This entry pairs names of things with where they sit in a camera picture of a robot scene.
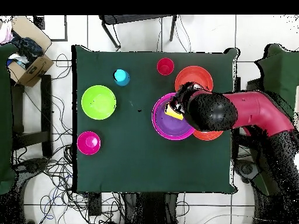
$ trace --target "pink bowl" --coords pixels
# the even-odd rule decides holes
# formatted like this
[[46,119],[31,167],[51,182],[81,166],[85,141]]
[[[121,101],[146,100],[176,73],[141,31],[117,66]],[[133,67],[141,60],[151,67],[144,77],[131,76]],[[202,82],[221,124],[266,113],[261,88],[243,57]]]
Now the pink bowl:
[[85,131],[78,137],[77,147],[84,155],[93,155],[100,149],[100,138],[92,131]]

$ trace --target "yellow sponge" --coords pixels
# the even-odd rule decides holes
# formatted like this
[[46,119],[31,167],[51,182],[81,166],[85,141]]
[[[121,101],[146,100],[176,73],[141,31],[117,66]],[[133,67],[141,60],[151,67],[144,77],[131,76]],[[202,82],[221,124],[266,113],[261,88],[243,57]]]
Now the yellow sponge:
[[184,119],[184,116],[183,114],[181,113],[176,113],[170,106],[169,104],[167,103],[166,106],[165,106],[165,114],[166,115],[169,115],[173,118],[177,118],[178,120],[183,120]]

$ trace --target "cyan cup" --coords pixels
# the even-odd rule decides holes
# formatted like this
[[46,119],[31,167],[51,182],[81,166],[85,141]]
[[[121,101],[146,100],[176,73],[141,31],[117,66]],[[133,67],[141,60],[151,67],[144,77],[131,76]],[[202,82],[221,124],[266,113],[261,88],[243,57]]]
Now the cyan cup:
[[130,81],[130,75],[127,71],[124,71],[123,69],[117,69],[113,73],[114,81],[119,86],[125,86]]

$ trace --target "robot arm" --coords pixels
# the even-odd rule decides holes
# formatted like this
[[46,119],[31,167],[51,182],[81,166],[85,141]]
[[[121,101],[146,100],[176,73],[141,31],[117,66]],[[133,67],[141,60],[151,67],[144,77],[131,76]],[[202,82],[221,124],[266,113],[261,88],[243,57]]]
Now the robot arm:
[[292,131],[294,125],[262,92],[219,94],[187,83],[169,104],[199,131],[223,131],[257,125],[272,137]]
[[256,125],[264,130],[259,138],[267,160],[267,173],[284,198],[284,221],[299,222],[299,173],[294,164],[298,132],[279,106],[258,91],[212,93],[188,82],[175,94],[170,107],[182,113],[199,131],[221,131]]

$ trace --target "dark green tablecloth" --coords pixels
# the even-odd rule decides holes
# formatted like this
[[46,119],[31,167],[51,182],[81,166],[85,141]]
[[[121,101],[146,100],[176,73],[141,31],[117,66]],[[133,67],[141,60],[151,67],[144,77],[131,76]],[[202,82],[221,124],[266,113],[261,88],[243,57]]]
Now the dark green tablecloth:
[[[205,54],[90,52],[80,46],[75,48],[77,135],[94,131],[101,138],[101,148],[95,155],[77,151],[77,191],[235,191],[230,185],[230,131],[213,141],[201,141],[193,135],[182,141],[170,141],[156,133],[151,113],[161,96],[175,91],[177,74],[190,65],[209,71],[213,91],[232,91],[236,49],[225,54]],[[175,69],[169,76],[157,71],[157,62],[162,57],[174,61]],[[113,72],[119,68],[131,77],[125,87],[117,86],[113,80]],[[105,85],[116,96],[116,110],[106,120],[93,120],[82,110],[81,97],[93,85]]]
[[12,161],[12,95],[7,59],[17,52],[13,44],[0,45],[0,195],[7,193],[15,181]]
[[286,101],[287,104],[271,95],[289,116],[293,116],[296,87],[299,85],[299,52],[270,44],[265,48],[264,57],[256,64],[260,67],[265,90],[278,94]]

